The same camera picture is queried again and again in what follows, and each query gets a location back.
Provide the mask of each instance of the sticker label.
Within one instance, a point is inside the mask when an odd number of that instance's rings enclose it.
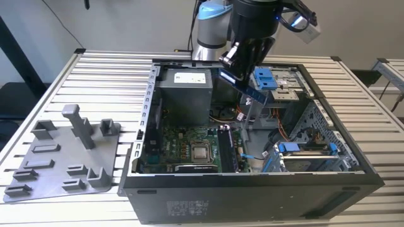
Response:
[[[284,80],[278,80],[276,82],[278,84],[288,84],[288,82],[286,82]]]
[[[238,115],[238,120],[242,121],[242,120],[243,120],[243,117],[244,117],[244,114],[243,114],[243,113],[239,113],[239,115]]]
[[[210,201],[167,201],[167,211],[170,216],[206,216]]]
[[[175,83],[206,84],[206,75],[204,73],[178,72],[175,74]]]

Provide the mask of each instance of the power cable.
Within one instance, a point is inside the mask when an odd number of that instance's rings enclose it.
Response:
[[[75,35],[71,33],[71,31],[68,30],[68,28],[64,26],[64,24],[63,24],[60,18],[58,17],[58,15],[56,15],[55,11],[52,10],[51,6],[47,4],[46,0],[42,0],[42,1],[43,1],[43,3],[47,5],[47,7],[48,7],[48,9],[51,10],[51,12],[54,13],[56,19],[59,20],[59,22],[60,22],[60,24],[62,24],[62,26],[63,26],[63,28],[67,30],[67,32],[71,34],[71,36],[75,38],[75,40],[78,41],[78,43],[79,43],[79,45],[82,46],[82,48],[84,48],[83,45],[82,45],[82,43],[79,42],[78,38],[75,37]]]

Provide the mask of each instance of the black cable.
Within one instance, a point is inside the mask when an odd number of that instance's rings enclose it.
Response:
[[[391,84],[391,82],[387,82],[387,85],[386,85],[386,87],[384,87],[384,90],[383,90],[383,92],[382,92],[382,95],[380,95],[380,97],[379,97],[379,100],[382,100],[382,97],[383,97],[383,95],[384,95],[386,89],[387,89],[387,87],[390,86],[390,84]]]
[[[82,46],[82,48],[84,48],[83,45],[82,45],[82,43],[79,42],[78,38],[74,36],[74,34],[71,33],[71,31],[70,31],[70,30],[67,29],[67,27],[64,26],[64,24],[63,24],[60,18],[58,17],[56,13],[54,12],[51,6],[47,4],[46,0],[42,0],[42,1],[43,1],[43,3],[47,5],[47,7],[48,7],[48,9],[51,10],[51,12],[54,13],[55,17],[58,18],[58,20],[59,20],[59,22],[60,22],[63,28],[67,30],[67,32],[71,34],[71,36],[75,38],[75,40],[78,41],[78,43],[79,43],[79,45]]]
[[[394,111],[396,110],[399,103],[400,103],[400,101],[398,101],[398,102],[394,104],[394,107],[392,107],[391,112],[394,112]]]
[[[195,19],[196,19],[196,15],[198,15],[198,2],[199,0],[195,0],[195,4],[194,4],[194,12],[192,12],[192,21],[191,21],[191,31],[190,31],[190,37],[188,37],[188,46],[187,46],[187,50],[188,51],[194,51],[194,42],[192,42],[192,31],[194,31],[194,26],[195,26]]]

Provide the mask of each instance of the blue plastic latch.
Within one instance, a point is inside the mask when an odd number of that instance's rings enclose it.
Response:
[[[255,68],[254,77],[258,82],[260,90],[276,90],[278,83],[274,79],[270,68]]]
[[[244,154],[244,153],[240,154],[240,156],[244,157],[244,158],[255,158],[252,155],[247,155],[247,154]]]
[[[286,146],[284,146],[284,144],[280,143],[280,144],[278,145],[278,147],[279,147],[279,152],[283,153],[283,152],[286,151]]]
[[[330,147],[330,154],[336,155],[339,153],[339,147],[336,146],[336,144],[330,143],[328,147]]]
[[[287,152],[300,151],[300,147],[296,143],[283,143]]]

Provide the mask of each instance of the metal workbench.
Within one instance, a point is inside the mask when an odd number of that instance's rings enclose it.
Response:
[[[372,70],[378,70],[404,93],[404,60],[379,58]]]
[[[34,140],[30,132],[40,119],[68,125],[60,111],[80,105],[91,122],[114,118],[123,128],[112,190],[100,194],[56,197],[15,204],[0,203],[0,224],[12,227],[140,226],[124,197],[116,195],[124,156],[136,138],[140,106],[152,58],[188,59],[187,53],[87,51],[68,61],[46,95],[0,152],[0,198]],[[404,226],[404,126],[347,66],[330,57],[270,56],[266,62],[302,63],[323,90],[351,135],[382,175],[386,186],[332,220],[308,223],[219,223],[210,226]]]

